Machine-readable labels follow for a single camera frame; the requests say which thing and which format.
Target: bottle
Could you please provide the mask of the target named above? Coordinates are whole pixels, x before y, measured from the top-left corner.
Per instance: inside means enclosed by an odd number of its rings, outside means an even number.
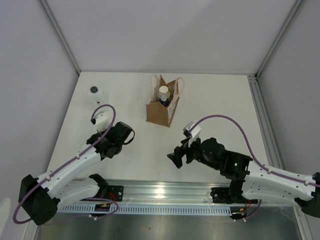
[[[167,86],[161,86],[157,94],[158,98],[161,99],[162,96],[165,96],[167,99],[170,98],[169,88]]]
[[[100,87],[92,86],[88,95],[91,99],[91,104],[95,109],[103,104],[107,104],[107,100]]]
[[[169,106],[170,101],[166,96],[162,96],[159,100],[159,103],[161,103],[164,107]]]

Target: red wire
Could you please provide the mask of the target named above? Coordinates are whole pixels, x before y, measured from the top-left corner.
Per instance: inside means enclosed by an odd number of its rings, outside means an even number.
[[[108,192],[108,195],[113,198],[113,201],[116,201],[116,197],[112,192]]]
[[[250,207],[251,207],[251,201],[250,201],[249,199],[247,199],[247,200],[245,201],[245,208],[248,209],[248,208],[250,208]]]

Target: white table surface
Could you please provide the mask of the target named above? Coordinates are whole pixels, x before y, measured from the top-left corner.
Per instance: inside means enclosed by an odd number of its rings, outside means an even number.
[[[106,179],[188,183],[228,183],[229,180],[197,161],[177,169],[167,154],[184,139],[183,127],[212,114],[235,119],[246,132],[253,152],[264,164],[267,156],[247,76],[216,74],[162,74],[166,82],[177,77],[186,86],[171,127],[146,122],[146,103],[152,95],[153,73],[82,72],[68,107],[48,170],[69,160],[96,132],[90,122],[94,110],[88,97],[98,86],[116,109],[116,122],[131,126],[135,139],[112,159],[105,158],[78,177],[98,173]],[[200,124],[201,140],[214,137],[230,151],[250,155],[238,128],[226,119],[212,118]]]

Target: dark bottle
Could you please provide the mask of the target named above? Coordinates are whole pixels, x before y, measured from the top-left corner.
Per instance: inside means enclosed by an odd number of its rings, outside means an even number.
[[[166,98],[165,96],[162,96],[160,98],[159,103],[161,103],[164,107],[167,107],[170,104],[169,99]]]

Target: metal strip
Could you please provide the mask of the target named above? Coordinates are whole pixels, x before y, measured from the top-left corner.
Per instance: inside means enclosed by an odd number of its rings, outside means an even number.
[[[63,207],[58,213],[83,213],[101,214],[95,211],[95,203],[74,203]],[[109,212],[116,210],[116,206],[111,206]],[[179,205],[146,205],[146,204],[121,204],[116,214],[135,215],[185,215],[185,216],[231,216],[229,206],[179,206]]]
[[[38,2],[39,2],[39,5],[40,5],[41,9],[43,10],[44,15],[47,18],[49,24],[51,25],[51,27],[52,27],[52,29],[53,29],[58,41],[60,42],[60,44],[61,44],[61,46],[62,46],[62,48],[63,48],[63,50],[64,50],[64,52],[65,52],[65,54],[67,56],[67,58],[70,60],[70,62],[72,64],[74,70],[76,71],[76,73],[78,75],[80,75],[81,70],[79,68],[79,65],[78,65],[76,59],[75,59],[75,56],[73,55],[73,53],[72,53],[72,51],[71,51],[71,49],[70,49],[70,47],[69,47],[69,45],[67,43],[67,40],[66,40],[63,32],[61,31],[61,29],[60,29],[60,27],[58,25],[58,22],[57,22],[57,20],[56,20],[56,18],[54,16],[53,12],[51,11],[47,1],[46,0],[38,0]]]
[[[254,74],[248,76],[248,81],[268,162],[274,167],[285,169],[284,161],[280,153],[275,132],[271,125],[270,117],[259,82],[257,81],[256,77],[254,77]],[[314,240],[306,214],[295,207],[293,209],[302,239]]]
[[[212,205],[211,188],[228,187],[228,183],[184,183],[161,181],[107,180],[109,185],[123,186],[122,204],[208,206]]]
[[[298,12],[302,8],[303,4],[305,3],[305,0],[296,0],[293,7],[291,8],[288,16],[286,17],[284,23],[282,24],[278,34],[276,35],[276,38],[274,39],[271,47],[268,50],[267,55],[263,59],[262,64],[259,67],[259,70],[257,71],[256,77],[259,79],[262,72],[274,56],[275,52],[277,51],[280,43],[282,42],[284,36],[288,32],[289,28],[291,27],[293,21],[295,20],[296,16],[298,15]]]
[[[33,221],[28,222],[21,240],[33,240],[35,238],[37,228],[38,226]]]
[[[271,125],[270,117],[260,89],[260,85],[254,75],[249,75],[248,81],[268,162],[273,167],[284,169],[284,161],[279,150],[275,132]]]
[[[312,234],[309,221],[307,219],[306,214],[304,214],[301,209],[298,209],[296,207],[293,208],[294,214],[296,217],[296,221],[299,226],[299,230],[301,233],[302,240],[314,240],[314,236]]]

